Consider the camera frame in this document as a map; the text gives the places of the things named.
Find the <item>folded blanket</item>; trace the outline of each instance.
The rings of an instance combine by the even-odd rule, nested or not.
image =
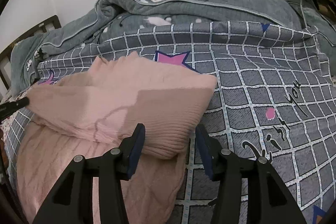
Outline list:
[[[83,43],[100,44],[124,32],[154,26],[228,20],[302,29],[298,15],[285,0],[98,0],[82,18],[16,44],[11,55],[12,93],[18,95],[39,78],[39,62]]]
[[[96,58],[87,72],[34,86],[27,96],[37,115],[17,158],[17,192],[28,221],[75,155],[100,156],[141,122],[146,140],[135,175],[122,182],[125,207],[130,223],[165,223],[182,183],[189,133],[216,81],[133,52],[117,61]],[[93,213],[100,223],[96,180]]]
[[[336,28],[317,10],[313,0],[287,0],[290,6],[303,19],[303,26],[315,26],[315,36],[319,52],[327,55],[331,75],[336,75]]]

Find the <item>pink dot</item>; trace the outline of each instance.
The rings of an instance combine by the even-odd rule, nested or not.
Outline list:
[[[273,107],[268,107],[265,114],[267,120],[273,120],[275,118],[275,109]]]

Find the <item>blue gripper pad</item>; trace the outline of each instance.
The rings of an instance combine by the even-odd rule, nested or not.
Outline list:
[[[213,179],[212,155],[210,151],[210,143],[207,138],[210,138],[203,125],[198,125],[195,129],[196,143],[199,153],[202,158],[205,174]]]
[[[130,179],[137,169],[137,165],[140,159],[143,144],[145,142],[146,129],[145,126],[139,123],[134,132],[136,133],[136,139],[134,146],[129,154],[129,165],[127,169],[127,177]]]

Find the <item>gray comforter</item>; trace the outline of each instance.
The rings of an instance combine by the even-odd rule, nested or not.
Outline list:
[[[315,25],[323,52],[332,57],[336,45],[335,30],[319,15],[311,0],[98,0],[82,18],[14,47],[13,95],[38,78],[39,62],[83,43],[102,43],[123,32],[155,25],[227,20],[275,23],[295,30]]]

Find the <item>pink cloth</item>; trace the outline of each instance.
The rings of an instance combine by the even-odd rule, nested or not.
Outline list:
[[[133,52],[110,62],[97,57],[87,72],[34,86],[27,96],[36,115],[17,157],[17,192],[28,221],[75,155],[101,156],[141,122],[146,140],[135,175],[122,181],[125,207],[130,224],[165,223],[184,176],[189,133],[216,82]],[[100,223],[96,180],[93,213]]]

